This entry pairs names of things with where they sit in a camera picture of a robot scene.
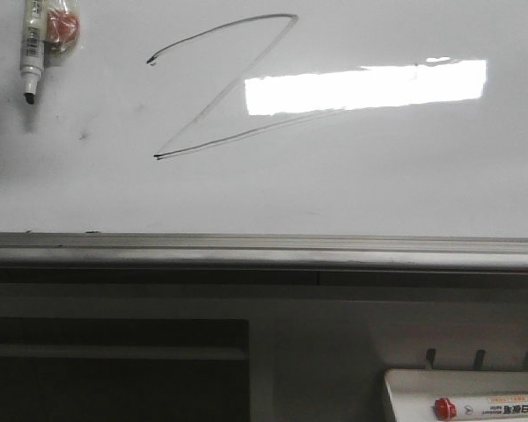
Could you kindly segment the red-capped white marker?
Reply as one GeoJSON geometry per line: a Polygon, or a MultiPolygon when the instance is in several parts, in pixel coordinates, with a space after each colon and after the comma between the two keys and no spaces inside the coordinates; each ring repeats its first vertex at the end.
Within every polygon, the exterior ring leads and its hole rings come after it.
{"type": "Polygon", "coordinates": [[[528,394],[440,397],[433,410],[440,421],[528,418],[528,394]]]}

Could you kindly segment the red round magnet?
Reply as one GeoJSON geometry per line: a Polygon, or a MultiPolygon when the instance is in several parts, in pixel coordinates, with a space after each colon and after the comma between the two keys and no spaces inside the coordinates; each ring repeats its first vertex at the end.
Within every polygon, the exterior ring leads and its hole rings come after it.
{"type": "Polygon", "coordinates": [[[54,0],[47,7],[46,47],[52,55],[68,54],[76,46],[80,35],[79,2],[54,0]]]}

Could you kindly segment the middle metal tray hook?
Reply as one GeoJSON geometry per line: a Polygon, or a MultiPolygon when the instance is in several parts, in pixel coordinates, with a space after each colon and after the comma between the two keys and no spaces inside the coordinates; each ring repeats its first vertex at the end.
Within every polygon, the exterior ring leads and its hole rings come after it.
{"type": "Polygon", "coordinates": [[[485,349],[478,349],[475,352],[474,359],[473,359],[473,370],[480,371],[483,369],[485,356],[486,356],[485,349]]]}

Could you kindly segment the grey aluminium whiteboard frame rail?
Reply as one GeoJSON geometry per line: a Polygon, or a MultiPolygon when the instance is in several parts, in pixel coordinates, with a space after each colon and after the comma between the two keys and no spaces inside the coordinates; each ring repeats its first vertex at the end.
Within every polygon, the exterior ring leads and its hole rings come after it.
{"type": "Polygon", "coordinates": [[[528,238],[0,232],[0,267],[528,273],[528,238]]]}

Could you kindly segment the white black-ink whiteboard marker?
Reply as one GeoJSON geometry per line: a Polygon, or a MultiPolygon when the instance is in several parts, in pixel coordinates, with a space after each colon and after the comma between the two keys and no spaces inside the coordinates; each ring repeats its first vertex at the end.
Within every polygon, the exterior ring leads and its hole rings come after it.
{"type": "Polygon", "coordinates": [[[33,105],[45,62],[48,1],[27,0],[23,18],[19,71],[24,83],[23,96],[33,105]]]}

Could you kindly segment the white marker tray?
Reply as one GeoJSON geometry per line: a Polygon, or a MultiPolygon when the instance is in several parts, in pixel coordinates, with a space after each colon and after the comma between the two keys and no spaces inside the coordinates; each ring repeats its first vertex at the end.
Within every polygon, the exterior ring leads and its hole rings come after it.
{"type": "Polygon", "coordinates": [[[386,421],[435,421],[441,397],[528,394],[528,372],[390,369],[382,404],[386,421]]]}

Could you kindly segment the left metal tray hook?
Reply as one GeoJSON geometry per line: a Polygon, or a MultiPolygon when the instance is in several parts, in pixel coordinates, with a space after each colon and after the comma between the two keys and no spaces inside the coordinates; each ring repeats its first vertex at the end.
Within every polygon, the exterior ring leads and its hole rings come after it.
{"type": "Polygon", "coordinates": [[[432,370],[436,360],[436,348],[429,348],[425,353],[425,368],[432,370]]]}

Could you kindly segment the white whiteboard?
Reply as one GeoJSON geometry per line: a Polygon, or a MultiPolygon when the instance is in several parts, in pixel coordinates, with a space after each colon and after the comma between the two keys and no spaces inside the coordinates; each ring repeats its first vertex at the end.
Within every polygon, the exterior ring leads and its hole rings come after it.
{"type": "Polygon", "coordinates": [[[528,1],[83,1],[23,96],[0,232],[528,237],[528,1]]]}

